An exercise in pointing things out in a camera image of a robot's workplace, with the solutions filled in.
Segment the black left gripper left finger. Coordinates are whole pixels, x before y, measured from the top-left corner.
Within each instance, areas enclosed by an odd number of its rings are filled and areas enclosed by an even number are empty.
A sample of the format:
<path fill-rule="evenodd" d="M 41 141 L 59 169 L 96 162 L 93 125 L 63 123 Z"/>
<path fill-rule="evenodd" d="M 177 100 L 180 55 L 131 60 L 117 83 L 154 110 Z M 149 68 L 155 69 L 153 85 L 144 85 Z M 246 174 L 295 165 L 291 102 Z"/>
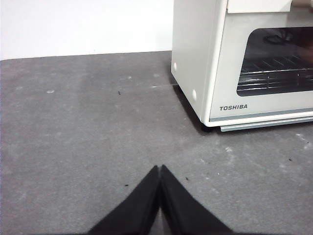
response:
<path fill-rule="evenodd" d="M 90 235 L 147 235 L 159 208 L 155 165 L 129 196 L 89 230 Z"/>

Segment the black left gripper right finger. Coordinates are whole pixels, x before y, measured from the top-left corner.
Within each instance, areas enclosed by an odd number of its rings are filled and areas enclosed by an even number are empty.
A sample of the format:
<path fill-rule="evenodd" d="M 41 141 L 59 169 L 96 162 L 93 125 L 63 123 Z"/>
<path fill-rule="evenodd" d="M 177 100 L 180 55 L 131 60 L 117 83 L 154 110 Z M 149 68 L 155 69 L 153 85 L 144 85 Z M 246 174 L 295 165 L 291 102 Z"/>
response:
<path fill-rule="evenodd" d="M 160 205 L 173 235 L 228 235 L 232 230 L 199 203 L 162 165 Z"/>

